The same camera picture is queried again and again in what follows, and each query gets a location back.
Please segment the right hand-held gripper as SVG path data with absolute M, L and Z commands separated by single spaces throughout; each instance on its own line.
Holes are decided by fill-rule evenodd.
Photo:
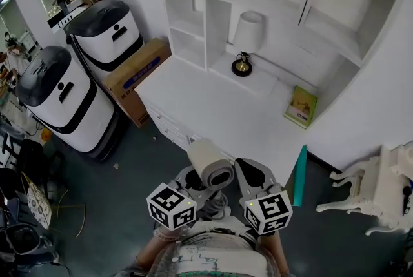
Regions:
M 240 204 L 247 224 L 258 234 L 272 234 L 285 228 L 293 215 L 288 192 L 275 183 L 272 171 L 247 158 L 235 160 L 242 193 Z

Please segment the green book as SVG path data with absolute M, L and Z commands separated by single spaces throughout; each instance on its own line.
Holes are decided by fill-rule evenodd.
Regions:
M 300 86 L 295 86 L 283 116 L 301 128 L 307 129 L 314 117 L 316 105 L 317 97 L 315 95 Z

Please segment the brown cardboard box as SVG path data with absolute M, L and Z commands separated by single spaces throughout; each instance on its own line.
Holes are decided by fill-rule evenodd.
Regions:
M 149 118 L 136 87 L 171 56 L 170 45 L 153 39 L 111 72 L 103 84 L 122 111 L 137 126 Z

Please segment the black chair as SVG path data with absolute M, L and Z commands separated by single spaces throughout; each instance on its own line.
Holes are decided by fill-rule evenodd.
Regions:
M 32 182 L 46 197 L 62 183 L 59 177 L 61 166 L 65 162 L 62 152 L 56 150 L 50 157 L 44 153 L 43 146 L 31 139 L 24 139 L 17 158 L 17 171 L 19 172 L 24 190 Z

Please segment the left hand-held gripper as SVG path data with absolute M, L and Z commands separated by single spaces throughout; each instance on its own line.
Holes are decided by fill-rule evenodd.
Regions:
M 194 184 L 194 168 L 184 168 L 176 177 L 177 190 L 189 191 Z M 170 231 L 196 220 L 197 204 L 204 205 L 219 193 L 218 190 L 193 190 L 193 199 L 161 183 L 147 198 L 149 215 Z

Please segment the patterned tote bag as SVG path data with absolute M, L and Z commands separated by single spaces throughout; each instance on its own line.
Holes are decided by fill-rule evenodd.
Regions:
M 27 205 L 36 221 L 46 230 L 50 228 L 52 208 L 45 193 L 24 173 L 21 172 L 21 183 L 27 198 Z

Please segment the person's right forearm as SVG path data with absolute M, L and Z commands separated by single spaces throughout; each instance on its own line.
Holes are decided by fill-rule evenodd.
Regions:
M 290 273 L 290 270 L 283 250 L 279 232 L 276 231 L 274 234 L 268 236 L 260 236 L 259 242 L 260 244 L 262 244 L 262 246 L 264 246 L 266 250 L 271 253 L 273 258 L 275 259 L 281 276 L 287 277 L 287 275 Z

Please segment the teal flat board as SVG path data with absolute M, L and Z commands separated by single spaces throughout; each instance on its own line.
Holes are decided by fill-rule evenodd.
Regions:
M 303 204 L 303 197 L 305 191 L 305 174 L 307 167 L 307 146 L 304 145 L 299 153 L 295 165 L 295 179 L 294 179 L 294 199 L 293 206 L 300 207 Z

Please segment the small black device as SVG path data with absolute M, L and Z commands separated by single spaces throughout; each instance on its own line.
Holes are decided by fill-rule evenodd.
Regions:
M 403 214 L 406 215 L 410 211 L 410 196 L 413 194 L 413 189 L 410 186 L 403 188 Z

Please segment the white desk with black top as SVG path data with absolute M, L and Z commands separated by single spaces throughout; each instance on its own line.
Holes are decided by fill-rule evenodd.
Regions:
M 81 5 L 73 9 L 68 15 L 64 15 L 62 11 L 51 17 L 47 23 L 49 24 L 52 33 L 55 34 L 60 29 L 63 29 L 69 22 L 71 22 L 76 16 L 84 12 L 90 5 Z

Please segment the white shade table lamp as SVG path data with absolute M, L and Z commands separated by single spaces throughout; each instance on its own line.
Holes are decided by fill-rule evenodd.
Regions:
M 251 75 L 253 66 L 250 55 L 262 46 L 264 36 L 264 17 L 255 11 L 240 14 L 234 34 L 233 45 L 239 52 L 232 63 L 232 72 L 239 77 Z

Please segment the person's torso in white top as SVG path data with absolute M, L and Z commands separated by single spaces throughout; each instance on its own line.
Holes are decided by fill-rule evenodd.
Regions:
M 135 260 L 112 277 L 282 277 L 249 225 L 234 216 L 182 227 L 145 272 Z

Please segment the white robot with black lid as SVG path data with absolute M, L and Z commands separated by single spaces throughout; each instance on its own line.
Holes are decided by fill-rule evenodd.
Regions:
M 119 109 L 61 46 L 48 46 L 20 77 L 18 100 L 58 138 L 103 161 L 116 144 Z
M 130 7 L 120 0 L 88 7 L 64 31 L 77 56 L 100 81 L 144 45 Z

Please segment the white ornate side table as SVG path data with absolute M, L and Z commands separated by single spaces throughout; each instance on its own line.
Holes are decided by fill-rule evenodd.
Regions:
M 359 161 L 340 174 L 331 172 L 330 179 L 334 180 L 333 187 L 351 184 L 348 198 L 320 204 L 317 212 L 344 210 L 375 216 L 379 226 L 365 231 L 367 236 L 413 228 L 413 194 L 410 211 L 403 214 L 403 188 L 413 189 L 413 141 L 392 150 L 382 146 L 379 155 Z

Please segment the white wall shelf unit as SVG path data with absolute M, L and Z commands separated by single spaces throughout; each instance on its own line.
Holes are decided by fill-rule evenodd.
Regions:
M 413 107 L 398 93 L 413 68 L 413 0 L 163 0 L 172 55 L 138 87 L 152 119 L 186 147 L 212 140 L 231 158 L 290 177 L 304 145 L 342 169 L 413 140 L 413 121 L 392 105 Z M 251 75 L 232 63 L 241 13 L 264 17 Z M 283 116 L 295 86 L 317 97 L 310 126 Z

